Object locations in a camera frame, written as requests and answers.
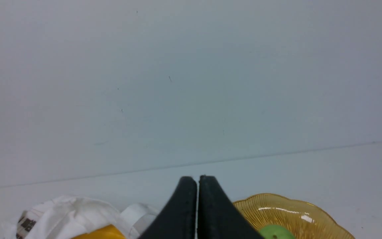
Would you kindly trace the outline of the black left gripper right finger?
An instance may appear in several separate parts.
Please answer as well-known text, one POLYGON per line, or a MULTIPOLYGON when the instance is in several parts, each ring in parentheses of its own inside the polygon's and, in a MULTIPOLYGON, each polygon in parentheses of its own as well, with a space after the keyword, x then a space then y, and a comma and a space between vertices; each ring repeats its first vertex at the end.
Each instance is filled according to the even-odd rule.
POLYGON ((238 212, 214 176, 200 176, 199 239, 262 239, 238 212))

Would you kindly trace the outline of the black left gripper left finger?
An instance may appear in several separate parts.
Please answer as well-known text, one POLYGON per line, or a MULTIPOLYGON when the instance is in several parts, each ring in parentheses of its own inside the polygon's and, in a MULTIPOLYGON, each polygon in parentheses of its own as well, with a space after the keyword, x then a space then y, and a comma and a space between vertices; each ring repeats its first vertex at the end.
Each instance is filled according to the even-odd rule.
POLYGON ((139 238, 194 239, 197 189, 192 177, 181 177, 171 198, 139 238))

